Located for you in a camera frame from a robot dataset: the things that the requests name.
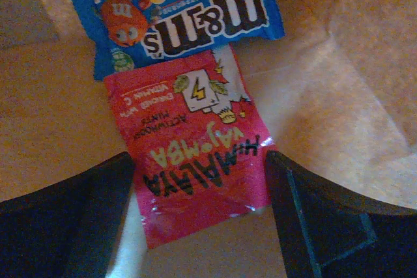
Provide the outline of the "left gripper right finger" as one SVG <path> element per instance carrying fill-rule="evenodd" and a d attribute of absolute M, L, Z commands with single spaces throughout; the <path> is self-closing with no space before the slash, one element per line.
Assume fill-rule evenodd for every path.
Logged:
<path fill-rule="evenodd" d="M 416 210 L 333 183 L 284 154 L 266 181 L 288 277 L 415 277 Z"/>

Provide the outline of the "brown paper bag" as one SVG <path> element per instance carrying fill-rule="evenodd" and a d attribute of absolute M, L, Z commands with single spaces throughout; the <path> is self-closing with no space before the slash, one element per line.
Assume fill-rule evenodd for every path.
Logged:
<path fill-rule="evenodd" d="M 278 150 L 416 207 L 416 0 L 278 0 L 285 38 L 235 49 Z M 1 200 L 122 152 L 70 0 L 1 0 Z M 285 277 L 270 208 L 148 250 L 131 201 L 108 277 Z"/>

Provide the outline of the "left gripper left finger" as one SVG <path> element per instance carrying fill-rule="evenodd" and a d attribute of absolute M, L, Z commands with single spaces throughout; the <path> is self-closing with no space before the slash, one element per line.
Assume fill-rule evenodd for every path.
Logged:
<path fill-rule="evenodd" d="M 2 277 L 105 277 L 135 165 L 122 152 L 1 203 Z"/>

